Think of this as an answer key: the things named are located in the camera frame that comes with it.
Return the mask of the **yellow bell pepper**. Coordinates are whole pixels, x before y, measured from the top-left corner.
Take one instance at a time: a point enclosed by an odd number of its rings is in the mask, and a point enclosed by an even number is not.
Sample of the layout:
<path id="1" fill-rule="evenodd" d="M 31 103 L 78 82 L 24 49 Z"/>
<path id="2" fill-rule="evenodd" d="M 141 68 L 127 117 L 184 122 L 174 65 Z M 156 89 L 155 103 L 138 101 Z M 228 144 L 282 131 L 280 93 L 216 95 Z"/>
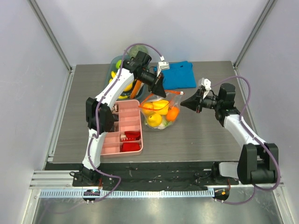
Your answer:
<path id="1" fill-rule="evenodd" d="M 169 110 L 169 101 L 168 100 L 157 100 L 153 101 L 153 109 L 155 113 L 158 113 L 160 115 L 167 115 Z"/>

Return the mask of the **clear orange-zip bag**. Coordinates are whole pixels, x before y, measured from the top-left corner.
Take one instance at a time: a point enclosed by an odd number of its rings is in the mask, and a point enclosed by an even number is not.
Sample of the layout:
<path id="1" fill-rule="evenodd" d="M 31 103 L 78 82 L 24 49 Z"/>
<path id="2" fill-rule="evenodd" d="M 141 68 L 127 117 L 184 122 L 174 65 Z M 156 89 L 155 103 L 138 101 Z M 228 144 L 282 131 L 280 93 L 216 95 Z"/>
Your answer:
<path id="1" fill-rule="evenodd" d="M 166 97 L 154 94 L 147 96 L 139 105 L 144 116 L 144 124 L 157 130 L 164 130 L 173 125 L 180 114 L 183 91 L 166 90 Z"/>

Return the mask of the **orange tangerine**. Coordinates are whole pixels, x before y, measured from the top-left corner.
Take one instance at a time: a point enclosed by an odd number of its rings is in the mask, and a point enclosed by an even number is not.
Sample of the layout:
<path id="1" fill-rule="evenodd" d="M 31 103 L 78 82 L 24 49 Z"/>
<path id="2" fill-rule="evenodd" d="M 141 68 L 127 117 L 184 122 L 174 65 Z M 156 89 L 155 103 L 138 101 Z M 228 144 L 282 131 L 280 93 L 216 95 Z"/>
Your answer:
<path id="1" fill-rule="evenodd" d="M 180 110 L 177 107 L 175 107 L 175 106 L 172 107 L 166 115 L 166 120 L 169 122 L 175 121 L 177 116 L 179 115 L 179 113 L 180 113 Z"/>

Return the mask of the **yellow lemon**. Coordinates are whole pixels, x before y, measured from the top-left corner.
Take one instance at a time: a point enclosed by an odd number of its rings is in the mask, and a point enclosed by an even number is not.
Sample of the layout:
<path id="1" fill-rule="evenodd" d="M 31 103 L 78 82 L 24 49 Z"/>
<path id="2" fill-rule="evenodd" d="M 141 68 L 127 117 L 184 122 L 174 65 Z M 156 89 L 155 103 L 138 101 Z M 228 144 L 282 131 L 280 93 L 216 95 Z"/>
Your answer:
<path id="1" fill-rule="evenodd" d="M 152 113 L 146 118 L 147 124 L 150 127 L 157 127 L 161 125 L 162 120 L 162 116 L 158 113 Z"/>

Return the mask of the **white cauliflower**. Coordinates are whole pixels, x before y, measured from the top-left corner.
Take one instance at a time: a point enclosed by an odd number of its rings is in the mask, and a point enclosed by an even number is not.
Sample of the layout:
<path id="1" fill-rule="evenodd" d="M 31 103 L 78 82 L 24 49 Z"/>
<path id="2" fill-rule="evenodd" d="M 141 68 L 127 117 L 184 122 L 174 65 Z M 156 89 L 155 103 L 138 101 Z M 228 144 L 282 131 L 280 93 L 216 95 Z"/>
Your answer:
<path id="1" fill-rule="evenodd" d="M 161 124 L 156 126 L 157 129 L 159 130 L 163 130 L 165 128 L 167 128 L 168 126 L 171 126 L 173 124 L 172 121 L 167 121 L 167 120 L 162 120 Z"/>

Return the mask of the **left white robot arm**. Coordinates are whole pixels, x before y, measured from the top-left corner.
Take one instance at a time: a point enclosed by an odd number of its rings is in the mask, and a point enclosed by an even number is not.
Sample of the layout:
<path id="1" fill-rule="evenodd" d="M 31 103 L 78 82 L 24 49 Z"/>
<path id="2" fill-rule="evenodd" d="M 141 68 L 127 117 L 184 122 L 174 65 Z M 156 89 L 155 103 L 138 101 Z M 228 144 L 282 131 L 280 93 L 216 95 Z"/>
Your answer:
<path id="1" fill-rule="evenodd" d="M 100 179 L 100 155 L 104 140 L 114 126 L 112 108 L 125 88 L 135 80 L 148 86 L 149 91 L 155 95 L 165 97 L 163 88 L 163 69 L 168 69 L 169 64 L 163 56 L 157 65 L 156 72 L 148 70 L 152 60 L 145 52 L 138 51 L 135 57 L 121 59 L 121 64 L 106 88 L 94 98 L 88 98 L 85 103 L 85 115 L 88 126 L 88 143 L 85 157 L 79 169 L 78 179 L 89 186 L 95 186 Z"/>

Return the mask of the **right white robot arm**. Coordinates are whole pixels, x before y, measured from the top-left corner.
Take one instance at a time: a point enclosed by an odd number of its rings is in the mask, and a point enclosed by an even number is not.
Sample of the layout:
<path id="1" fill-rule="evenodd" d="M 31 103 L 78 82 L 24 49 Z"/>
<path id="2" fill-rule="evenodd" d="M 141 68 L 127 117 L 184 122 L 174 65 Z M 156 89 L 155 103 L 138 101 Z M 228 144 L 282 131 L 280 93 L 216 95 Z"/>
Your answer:
<path id="1" fill-rule="evenodd" d="M 211 172 L 212 181 L 222 184 L 231 177 L 242 184 L 276 183 L 278 147 L 257 136 L 240 116 L 235 107 L 235 86 L 224 83 L 217 95 L 209 96 L 210 91 L 208 79 L 203 79 L 196 93 L 180 105 L 197 113 L 203 108 L 214 110 L 216 120 L 232 134 L 241 147 L 237 162 L 219 162 L 214 166 Z"/>

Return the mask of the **orange carrot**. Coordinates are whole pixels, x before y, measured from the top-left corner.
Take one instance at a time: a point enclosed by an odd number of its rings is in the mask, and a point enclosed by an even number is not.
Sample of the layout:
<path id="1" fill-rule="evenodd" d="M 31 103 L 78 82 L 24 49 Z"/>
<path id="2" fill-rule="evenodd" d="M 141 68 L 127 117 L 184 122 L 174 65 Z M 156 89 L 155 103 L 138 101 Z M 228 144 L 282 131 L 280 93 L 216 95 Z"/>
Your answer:
<path id="1" fill-rule="evenodd" d="M 143 87 L 143 83 L 137 80 L 134 89 L 131 92 L 130 99 L 134 99 L 142 87 Z"/>

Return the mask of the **teal fruit basket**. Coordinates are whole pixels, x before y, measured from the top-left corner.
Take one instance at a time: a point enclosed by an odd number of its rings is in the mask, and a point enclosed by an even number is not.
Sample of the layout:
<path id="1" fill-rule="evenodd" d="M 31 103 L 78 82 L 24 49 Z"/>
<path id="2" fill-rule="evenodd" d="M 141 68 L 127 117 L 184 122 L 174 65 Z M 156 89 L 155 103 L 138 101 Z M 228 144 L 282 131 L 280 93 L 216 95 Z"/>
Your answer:
<path id="1" fill-rule="evenodd" d="M 110 65 L 109 65 L 109 69 L 107 71 L 107 75 L 104 81 L 104 88 L 112 81 L 112 79 L 115 77 L 116 72 L 118 71 L 118 69 L 116 69 L 116 63 L 118 60 L 122 59 L 122 55 L 115 57 Z M 130 85 L 128 85 L 126 87 L 126 89 L 121 93 L 121 95 L 119 96 L 119 100 L 127 100 L 130 99 L 130 95 L 132 90 L 134 89 L 134 86 L 136 84 L 136 80 L 134 80 L 134 82 L 132 82 Z M 142 96 L 145 93 L 145 85 L 143 85 L 143 87 L 140 89 L 139 93 L 136 95 L 136 97 L 134 99 L 136 100 L 140 100 L 142 98 Z"/>

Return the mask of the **blue folded cloth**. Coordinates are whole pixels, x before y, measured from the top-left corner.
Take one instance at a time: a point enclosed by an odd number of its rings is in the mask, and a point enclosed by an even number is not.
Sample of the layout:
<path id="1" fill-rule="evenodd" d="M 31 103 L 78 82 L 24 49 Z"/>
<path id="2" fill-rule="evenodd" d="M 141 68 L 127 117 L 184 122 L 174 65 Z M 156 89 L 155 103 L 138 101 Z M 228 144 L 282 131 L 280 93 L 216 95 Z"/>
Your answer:
<path id="1" fill-rule="evenodd" d="M 170 68 L 163 70 L 163 87 L 166 90 L 195 88 L 197 86 L 193 65 L 191 62 L 183 61 L 171 63 Z"/>

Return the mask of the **green melon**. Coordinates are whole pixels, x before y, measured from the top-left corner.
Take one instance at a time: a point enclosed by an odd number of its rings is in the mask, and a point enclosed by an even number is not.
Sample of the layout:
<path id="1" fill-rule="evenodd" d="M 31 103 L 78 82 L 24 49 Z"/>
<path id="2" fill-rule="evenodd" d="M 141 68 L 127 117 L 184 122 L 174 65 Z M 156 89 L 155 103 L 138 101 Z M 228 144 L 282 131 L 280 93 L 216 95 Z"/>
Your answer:
<path id="1" fill-rule="evenodd" d="M 136 57 L 136 55 L 139 51 L 144 52 L 146 54 L 149 53 L 148 49 L 144 45 L 135 45 L 135 46 L 131 47 L 129 50 L 126 50 L 125 52 L 129 57 Z"/>

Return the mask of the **green apple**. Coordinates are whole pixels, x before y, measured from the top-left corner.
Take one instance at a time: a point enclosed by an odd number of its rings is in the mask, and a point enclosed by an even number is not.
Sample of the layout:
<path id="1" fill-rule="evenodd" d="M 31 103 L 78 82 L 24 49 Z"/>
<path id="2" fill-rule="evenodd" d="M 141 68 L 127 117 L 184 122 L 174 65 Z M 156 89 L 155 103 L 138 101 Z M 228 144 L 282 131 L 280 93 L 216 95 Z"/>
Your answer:
<path id="1" fill-rule="evenodd" d="M 119 69 L 120 68 L 120 66 L 121 66 L 121 62 L 122 62 L 122 60 L 118 60 L 117 61 L 117 63 L 116 63 L 116 69 Z"/>

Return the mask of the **floral rolled sock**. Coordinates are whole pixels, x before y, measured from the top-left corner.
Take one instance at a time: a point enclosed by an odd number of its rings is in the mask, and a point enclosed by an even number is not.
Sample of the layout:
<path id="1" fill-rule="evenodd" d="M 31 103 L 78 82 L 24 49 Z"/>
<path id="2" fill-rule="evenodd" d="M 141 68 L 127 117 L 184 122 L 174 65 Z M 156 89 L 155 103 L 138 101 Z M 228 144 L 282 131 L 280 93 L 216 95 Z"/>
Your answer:
<path id="1" fill-rule="evenodd" d="M 117 104 L 113 105 L 112 112 L 118 112 L 118 105 Z"/>

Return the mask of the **dark rolled sock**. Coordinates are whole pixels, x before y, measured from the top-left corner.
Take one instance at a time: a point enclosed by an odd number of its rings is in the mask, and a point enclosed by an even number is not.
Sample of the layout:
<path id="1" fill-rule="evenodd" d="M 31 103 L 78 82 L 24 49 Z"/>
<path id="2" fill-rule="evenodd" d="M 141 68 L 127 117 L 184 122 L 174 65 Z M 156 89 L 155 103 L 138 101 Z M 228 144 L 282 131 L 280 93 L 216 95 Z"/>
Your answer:
<path id="1" fill-rule="evenodd" d="M 114 119 L 114 122 L 118 122 L 119 121 L 119 115 L 113 113 L 113 119 Z"/>

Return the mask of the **red white cloth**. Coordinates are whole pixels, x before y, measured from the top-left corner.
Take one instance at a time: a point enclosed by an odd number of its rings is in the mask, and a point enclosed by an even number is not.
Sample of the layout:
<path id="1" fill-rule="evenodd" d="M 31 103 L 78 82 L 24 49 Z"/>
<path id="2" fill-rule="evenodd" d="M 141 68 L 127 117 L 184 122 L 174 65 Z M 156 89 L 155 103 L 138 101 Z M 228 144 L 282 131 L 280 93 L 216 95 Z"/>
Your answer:
<path id="1" fill-rule="evenodd" d="M 136 141 L 139 140 L 140 138 L 141 138 L 140 131 L 126 131 L 120 135 L 121 142 Z"/>

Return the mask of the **pink compartment tray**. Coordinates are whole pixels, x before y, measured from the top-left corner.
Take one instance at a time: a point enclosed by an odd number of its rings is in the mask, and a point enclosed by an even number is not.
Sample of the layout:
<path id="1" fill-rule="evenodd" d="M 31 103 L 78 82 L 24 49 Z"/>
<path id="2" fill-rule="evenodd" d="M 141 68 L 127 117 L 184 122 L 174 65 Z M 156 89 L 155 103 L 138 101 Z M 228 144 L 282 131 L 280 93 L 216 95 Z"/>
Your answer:
<path id="1" fill-rule="evenodd" d="M 141 113 L 139 110 L 138 100 L 124 100 L 117 101 L 115 104 L 118 105 L 118 112 L 113 112 L 119 115 L 119 121 L 114 122 L 114 128 L 112 132 L 109 132 L 104 140 L 101 156 L 104 157 L 120 157 L 120 156 L 131 156 L 139 155 L 143 149 L 142 140 L 142 124 L 141 124 Z M 120 141 L 120 135 L 126 131 L 140 131 L 141 138 L 136 141 L 140 144 L 141 149 L 135 152 L 121 152 L 121 146 L 124 142 Z"/>

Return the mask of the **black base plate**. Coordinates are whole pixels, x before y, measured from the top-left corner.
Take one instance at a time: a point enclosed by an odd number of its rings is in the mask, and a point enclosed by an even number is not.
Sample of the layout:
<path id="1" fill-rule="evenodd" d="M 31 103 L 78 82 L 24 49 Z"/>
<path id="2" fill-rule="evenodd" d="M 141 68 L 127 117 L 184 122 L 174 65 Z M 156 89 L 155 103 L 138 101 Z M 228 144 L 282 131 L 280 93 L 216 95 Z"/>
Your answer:
<path id="1" fill-rule="evenodd" d="M 129 162 L 102 163 L 96 171 L 71 171 L 74 187 L 102 187 L 117 191 L 192 191 L 210 185 L 238 185 L 230 177 L 216 175 L 216 162 Z"/>

